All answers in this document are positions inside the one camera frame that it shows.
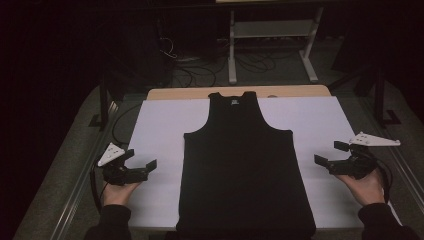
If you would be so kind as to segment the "black tank top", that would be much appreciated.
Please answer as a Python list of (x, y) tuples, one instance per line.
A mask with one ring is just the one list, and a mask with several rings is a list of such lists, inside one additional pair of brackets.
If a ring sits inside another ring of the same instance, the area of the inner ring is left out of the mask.
[(311, 240), (316, 225), (293, 133), (271, 127), (257, 96), (209, 95), (184, 135), (178, 235), (185, 240)]

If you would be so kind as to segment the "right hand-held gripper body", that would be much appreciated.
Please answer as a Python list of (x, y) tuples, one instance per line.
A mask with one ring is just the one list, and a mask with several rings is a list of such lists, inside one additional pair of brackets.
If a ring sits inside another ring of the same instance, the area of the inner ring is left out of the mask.
[(330, 161), (330, 174), (348, 175), (359, 180), (378, 166), (377, 158), (369, 150), (370, 147), (398, 147), (401, 142), (360, 132), (348, 144), (351, 145), (350, 156), (346, 160)]

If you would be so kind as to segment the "person's right hand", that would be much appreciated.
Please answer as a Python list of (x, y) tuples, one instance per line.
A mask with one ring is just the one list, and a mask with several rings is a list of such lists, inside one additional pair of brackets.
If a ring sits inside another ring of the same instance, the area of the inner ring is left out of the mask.
[(373, 170), (359, 180), (348, 175), (337, 175), (336, 178), (347, 186), (362, 206), (385, 202), (383, 183), (378, 170)]

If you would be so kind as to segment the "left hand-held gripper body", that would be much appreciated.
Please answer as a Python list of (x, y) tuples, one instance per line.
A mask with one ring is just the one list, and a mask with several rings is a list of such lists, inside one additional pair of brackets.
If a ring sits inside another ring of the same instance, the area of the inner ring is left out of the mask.
[(148, 176), (142, 177), (139, 174), (139, 168), (130, 169), (125, 166), (122, 156), (126, 151), (114, 143), (110, 143), (98, 160), (97, 166), (103, 170), (103, 179), (107, 183), (123, 186), (148, 180)]

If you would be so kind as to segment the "black metal stand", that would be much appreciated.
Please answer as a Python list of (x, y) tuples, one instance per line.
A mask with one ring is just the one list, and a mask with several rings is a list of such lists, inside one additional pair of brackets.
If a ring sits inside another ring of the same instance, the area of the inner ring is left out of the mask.
[(393, 110), (384, 108), (385, 80), (382, 70), (378, 66), (371, 64), (361, 66), (357, 70), (329, 84), (327, 88), (333, 91), (354, 79), (358, 80), (353, 88), (356, 96), (366, 97), (371, 90), (374, 90), (373, 115), (382, 128), (385, 128), (387, 125), (398, 125), (401, 123)]
[(117, 91), (114, 87), (115, 83), (110, 77), (103, 75), (100, 78), (98, 87), (100, 110), (98, 114), (91, 118), (90, 127), (98, 127), (101, 131), (104, 131), (111, 122), (117, 100)]

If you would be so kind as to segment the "white metal stand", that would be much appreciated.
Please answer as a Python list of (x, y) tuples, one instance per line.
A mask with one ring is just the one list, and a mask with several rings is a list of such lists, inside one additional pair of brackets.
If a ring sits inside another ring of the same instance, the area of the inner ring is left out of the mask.
[(306, 37), (305, 47), (298, 51), (304, 69), (311, 83), (318, 82), (318, 76), (309, 59), (313, 43), (320, 25), (324, 8), (319, 7), (312, 19), (306, 20), (279, 20), (279, 21), (250, 21), (236, 22), (235, 13), (231, 12), (229, 26), (229, 57), (228, 76), (229, 84), (237, 83), (235, 40), (247, 38), (273, 37)]

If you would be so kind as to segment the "person's left hand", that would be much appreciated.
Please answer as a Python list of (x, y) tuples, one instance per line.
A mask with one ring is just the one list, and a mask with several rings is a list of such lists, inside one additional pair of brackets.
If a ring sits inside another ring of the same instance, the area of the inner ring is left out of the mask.
[(139, 183), (126, 184), (123, 186), (106, 183), (103, 191), (103, 205), (126, 206), (131, 195), (139, 186)]

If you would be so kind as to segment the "metal floor rail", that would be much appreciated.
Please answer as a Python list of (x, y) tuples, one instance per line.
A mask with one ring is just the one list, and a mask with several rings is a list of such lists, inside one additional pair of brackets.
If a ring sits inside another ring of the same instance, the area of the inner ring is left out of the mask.
[(96, 138), (90, 144), (90, 152), (85, 158), (83, 166), (80, 168), (80, 174), (68, 197), (68, 200), (65, 202), (62, 213), (49, 240), (65, 240), (82, 198), (90, 186), (89, 175), (92, 164), (104, 149), (108, 131), (111, 129), (109, 120), (115, 118), (118, 110), (119, 106), (112, 101), (105, 107), (102, 107), (98, 115), (93, 116), (95, 123), (98, 124)]
[(399, 180), (393, 186), (396, 204), (402, 196), (413, 200), (409, 204), (424, 216), (424, 127), (408, 107), (389, 107), (360, 99), (373, 132), (384, 138), (399, 140), (400, 146), (389, 147), (390, 163)]

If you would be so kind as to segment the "white board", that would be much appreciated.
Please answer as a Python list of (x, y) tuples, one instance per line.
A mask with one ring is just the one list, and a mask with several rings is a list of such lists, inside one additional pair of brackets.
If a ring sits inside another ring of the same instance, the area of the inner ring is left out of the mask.
[[(314, 156), (346, 159), (347, 152), (333, 148), (354, 132), (335, 97), (280, 97), (258, 100), (266, 122), (293, 132), (294, 147), (316, 226), (319, 230), (360, 228), (360, 205), (348, 188), (314, 163)], [(129, 147), (135, 156), (130, 168), (156, 159), (158, 167), (133, 193), (130, 226), (143, 230), (173, 230), (183, 166), (183, 135), (200, 129), (207, 120), (209, 101), (147, 100), (142, 106)]]

